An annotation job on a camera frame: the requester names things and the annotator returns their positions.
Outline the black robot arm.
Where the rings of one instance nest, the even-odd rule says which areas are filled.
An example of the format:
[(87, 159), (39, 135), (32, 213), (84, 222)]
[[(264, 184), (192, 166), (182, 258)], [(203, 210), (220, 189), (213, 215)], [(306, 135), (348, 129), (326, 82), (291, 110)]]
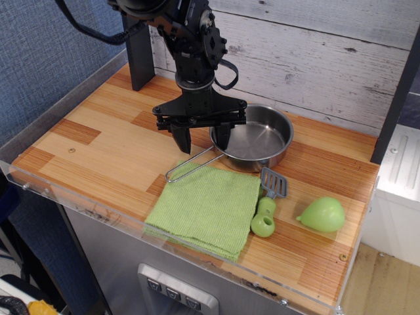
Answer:
[(226, 149), (231, 130), (245, 123), (247, 103), (216, 92), (219, 66), (235, 74), (224, 60), (227, 40), (215, 25), (208, 1), (110, 1), (120, 13), (154, 27), (164, 39), (176, 66), (175, 81), (182, 94), (152, 112), (159, 130), (170, 132), (179, 149), (191, 150), (191, 128), (213, 127), (216, 143)]

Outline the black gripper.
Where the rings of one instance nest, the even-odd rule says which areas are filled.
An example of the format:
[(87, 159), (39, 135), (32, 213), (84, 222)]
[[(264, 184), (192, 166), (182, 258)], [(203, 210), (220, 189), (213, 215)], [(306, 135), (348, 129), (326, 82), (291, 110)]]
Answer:
[(169, 102), (156, 106), (152, 113), (157, 117), (159, 130), (171, 130), (181, 152), (190, 154), (189, 128), (215, 127), (215, 142), (225, 150), (231, 129), (246, 123), (247, 102), (219, 94), (212, 87), (198, 90), (183, 89), (182, 94)]

